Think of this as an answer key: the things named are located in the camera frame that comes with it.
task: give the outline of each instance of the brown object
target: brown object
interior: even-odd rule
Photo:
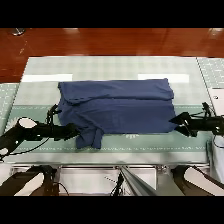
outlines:
[[[0,82],[19,82],[30,56],[224,57],[223,28],[0,28]]]

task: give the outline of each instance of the navy blue fabric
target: navy blue fabric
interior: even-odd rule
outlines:
[[[80,131],[77,148],[101,148],[103,134],[167,133],[176,127],[167,79],[59,83],[62,125]]]

